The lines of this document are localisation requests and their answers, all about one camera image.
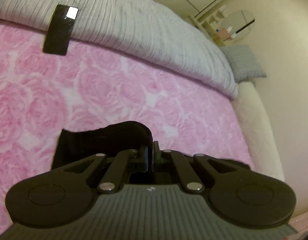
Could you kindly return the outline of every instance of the logo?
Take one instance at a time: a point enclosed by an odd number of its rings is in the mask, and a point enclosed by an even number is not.
[[[150,192],[153,192],[156,188],[154,187],[149,187],[147,190],[150,191]]]

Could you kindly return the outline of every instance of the pink floral blanket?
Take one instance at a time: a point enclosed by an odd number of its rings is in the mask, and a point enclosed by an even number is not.
[[[44,34],[0,21],[0,234],[15,183],[50,169],[62,128],[136,120],[162,149],[252,165],[230,101],[206,85],[103,47],[71,41],[42,53]]]

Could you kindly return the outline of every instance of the black fabric cover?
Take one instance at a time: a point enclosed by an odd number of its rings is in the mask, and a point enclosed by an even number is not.
[[[78,161],[96,153],[115,157],[126,149],[145,145],[152,152],[152,133],[145,125],[127,121],[94,131],[70,132],[62,130],[54,155],[52,169]]]

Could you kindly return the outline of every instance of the gray striped duvet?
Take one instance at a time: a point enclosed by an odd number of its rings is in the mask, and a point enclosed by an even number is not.
[[[72,37],[110,47],[214,87],[237,87],[221,50],[153,0],[0,0],[0,19],[46,31],[57,4],[79,9]]]

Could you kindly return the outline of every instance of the gray ribbed surface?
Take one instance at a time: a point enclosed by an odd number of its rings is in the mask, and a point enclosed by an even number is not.
[[[288,225],[245,229],[215,215],[203,197],[183,193],[177,185],[125,185],[102,195],[79,220],[52,229],[16,224],[0,240],[210,239],[282,240],[295,231]]]

